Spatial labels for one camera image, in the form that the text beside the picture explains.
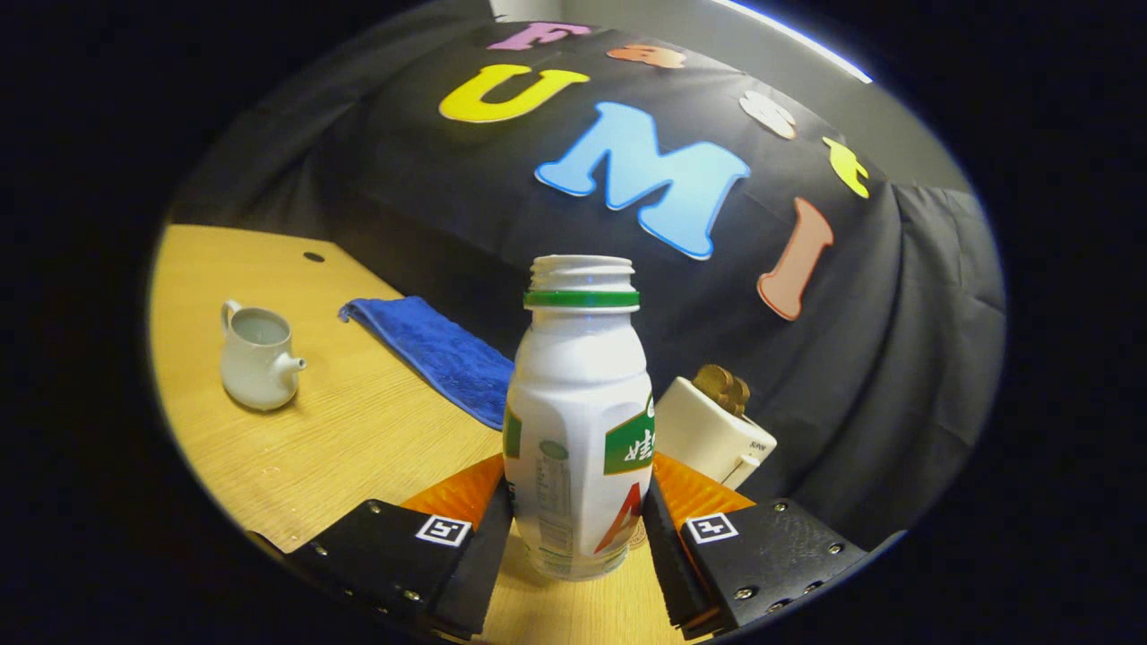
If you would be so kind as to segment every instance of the white plastic bottle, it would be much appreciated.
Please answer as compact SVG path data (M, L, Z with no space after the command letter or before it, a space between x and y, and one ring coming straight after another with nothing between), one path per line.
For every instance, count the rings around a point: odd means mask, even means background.
M629 259L535 259L506 398L502 454L514 518L543 574L592 580L616 569L653 473L654 406L630 325Z

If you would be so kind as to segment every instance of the black cloth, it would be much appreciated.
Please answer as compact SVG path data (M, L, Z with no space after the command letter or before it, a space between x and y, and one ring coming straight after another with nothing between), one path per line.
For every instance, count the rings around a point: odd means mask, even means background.
M848 145L842 133L671 44L595 29L522 52L485 48L524 26L422 10L368 31L240 116L173 200L174 220L333 240L507 357L529 325L521 294L535 257L631 258L642 294L634 327L655 394L717 363L748 382L747 414L778 440L742 492L793 495L866 549L908 528L967 458L999 378L1004 289L976 200L894 185L855 150L869 173L871 196L860 199L821 141ZM685 68L606 56L631 42L682 52ZM494 63L533 72L492 91L490 102L543 69L591 80L506 122L438 112L444 96ZM738 101L749 90L793 114L796 140L744 114ZM585 197L535 178L593 125L599 101L653 115L662 154L711 141L750 165L712 227L710 259L690 259L638 225L638 209L662 189L611 211L604 163ZM788 321L762 302L756 280L788 243L798 196L824 213L835 241L799 318Z

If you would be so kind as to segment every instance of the table surface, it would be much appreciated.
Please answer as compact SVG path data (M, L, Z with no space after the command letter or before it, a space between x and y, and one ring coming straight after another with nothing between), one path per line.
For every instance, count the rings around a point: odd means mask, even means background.
M337 316L354 298L399 297L331 242L166 228L149 311L157 387L190 469L239 527L290 552L367 498L400 504L501 450L499 433ZM227 300L290 322L292 353L307 365L284 407L255 412L224 390L219 309ZM541 577L524 557L514 527L475 643L684 642L669 624L647 544L615 573L579 583Z

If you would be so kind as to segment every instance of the blue towel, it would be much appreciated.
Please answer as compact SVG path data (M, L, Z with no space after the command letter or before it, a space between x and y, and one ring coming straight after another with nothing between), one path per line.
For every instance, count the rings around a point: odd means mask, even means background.
M405 358L454 405L496 430L502 427L514 362L418 296L356 298L338 310Z

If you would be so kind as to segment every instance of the light strip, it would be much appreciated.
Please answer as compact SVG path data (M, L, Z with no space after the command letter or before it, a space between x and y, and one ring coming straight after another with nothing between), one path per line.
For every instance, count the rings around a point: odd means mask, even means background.
M766 25L775 29L777 31L783 33L785 36L788 36L793 40L796 40L797 42L799 42L799 44L804 45L805 47L812 49L813 52L820 54L821 56L825 57L825 60L827 60L828 62L833 63L834 65L841 68L842 70L846 71L850 76L852 76L853 78L858 79L860 83L872 83L872 78L869 78L868 75L866 75L865 72L863 72L859 69L857 69L857 67L853 65L852 63L850 63L850 62L845 61L844 59L840 57L838 55L829 52L828 49L825 48L824 45L821 45L821 44L812 40L807 36L805 36L805 34L803 34L803 33L801 33L801 32L798 32L798 31L796 31L796 30L794 30L794 29L791 29L789 26L785 26L783 24L774 21L773 18L770 18L768 16L758 14L757 11L754 11L752 9L749 9L748 7L742 7L741 5L738 5L736 2L733 2L732 0L710 0L710 1L711 2L716 2L716 3L720 5L721 7L728 7L729 9L733 9L734 11L741 14L742 16L748 16L748 17L750 17L750 18L759 22L759 23L764 23L764 24L766 24Z

